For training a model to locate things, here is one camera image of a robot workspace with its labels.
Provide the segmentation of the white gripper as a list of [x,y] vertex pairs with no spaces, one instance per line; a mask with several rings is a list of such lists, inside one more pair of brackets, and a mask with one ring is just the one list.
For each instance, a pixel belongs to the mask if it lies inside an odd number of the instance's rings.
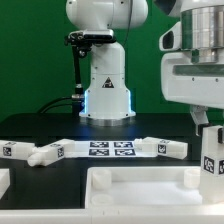
[[224,109],[224,52],[217,63],[205,64],[193,64],[189,52],[165,54],[161,88],[166,100],[191,105],[195,133],[200,136],[201,126],[209,124],[207,107]]

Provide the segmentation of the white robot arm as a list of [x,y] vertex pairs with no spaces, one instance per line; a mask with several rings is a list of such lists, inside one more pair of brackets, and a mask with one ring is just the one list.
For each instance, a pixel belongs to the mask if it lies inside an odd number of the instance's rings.
[[117,126],[160,101],[185,104],[196,125],[224,110],[224,0],[66,0],[76,60],[79,118]]

